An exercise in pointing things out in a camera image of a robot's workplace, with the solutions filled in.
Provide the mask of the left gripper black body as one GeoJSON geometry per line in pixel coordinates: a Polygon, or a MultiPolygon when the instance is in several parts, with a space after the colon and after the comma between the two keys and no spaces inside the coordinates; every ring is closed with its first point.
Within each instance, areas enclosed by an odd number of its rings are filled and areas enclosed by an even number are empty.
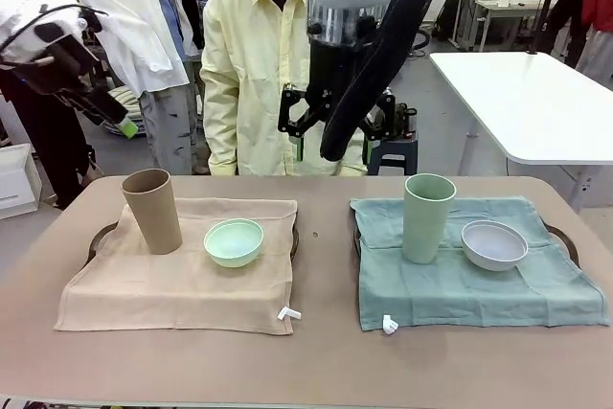
{"type": "Polygon", "coordinates": [[[82,78],[99,63],[75,38],[65,36],[29,60],[11,59],[9,67],[38,94],[87,97],[93,88],[82,78]]]}

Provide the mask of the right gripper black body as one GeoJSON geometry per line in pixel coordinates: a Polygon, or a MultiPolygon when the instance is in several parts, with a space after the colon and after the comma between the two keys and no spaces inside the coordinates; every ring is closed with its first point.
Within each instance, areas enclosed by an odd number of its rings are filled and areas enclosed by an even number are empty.
{"type": "Polygon", "coordinates": [[[353,46],[335,46],[310,41],[309,81],[306,102],[315,110],[333,109],[342,99],[359,71],[364,51],[353,46]]]}

